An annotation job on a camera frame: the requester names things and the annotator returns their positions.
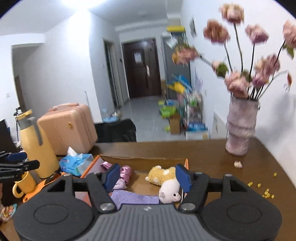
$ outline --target gray floor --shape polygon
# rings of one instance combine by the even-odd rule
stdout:
[[[158,97],[132,99],[120,109],[122,118],[133,121],[138,142],[185,140],[185,134],[171,135],[165,132],[169,123],[159,113],[159,100]]]

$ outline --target wooden table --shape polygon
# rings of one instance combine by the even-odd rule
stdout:
[[[283,223],[276,241],[296,240],[296,190],[286,173],[257,139],[250,140],[246,156],[235,157],[225,151],[225,140],[179,141],[179,142],[126,142],[98,143],[92,154],[122,157],[188,158],[189,169],[205,172],[210,177],[222,178],[231,173],[245,183],[253,182],[252,188],[259,194],[269,188],[275,195],[269,199],[281,211]],[[242,169],[234,168],[234,162],[241,161]],[[219,194],[210,194],[209,200]]]

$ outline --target door handle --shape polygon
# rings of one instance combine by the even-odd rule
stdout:
[[[146,69],[147,69],[147,75],[148,75],[148,77],[150,77],[150,68],[148,65],[146,65]]]

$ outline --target thermos lid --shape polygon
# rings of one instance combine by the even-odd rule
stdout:
[[[17,121],[19,121],[19,120],[21,120],[23,118],[26,118],[26,117],[30,116],[31,114],[33,114],[33,111],[32,110],[28,110],[28,111],[26,111],[24,113],[21,113],[19,116],[15,117],[15,119]]]

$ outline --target open box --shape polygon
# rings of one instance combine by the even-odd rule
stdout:
[[[133,169],[133,175],[130,182],[127,184],[126,191],[130,191],[141,195],[158,195],[159,186],[151,184],[145,180],[152,167],[160,165],[163,169],[175,167],[177,164],[183,164],[189,169],[188,159],[165,159],[165,158],[132,158],[132,157],[112,157],[112,156],[97,156],[87,170],[82,174],[81,178],[93,172],[104,172],[101,164],[107,161],[111,164],[118,163],[120,166],[128,165]],[[181,201],[185,197],[183,190],[180,190]],[[90,200],[87,192],[76,192],[75,197],[85,201],[90,206]]]

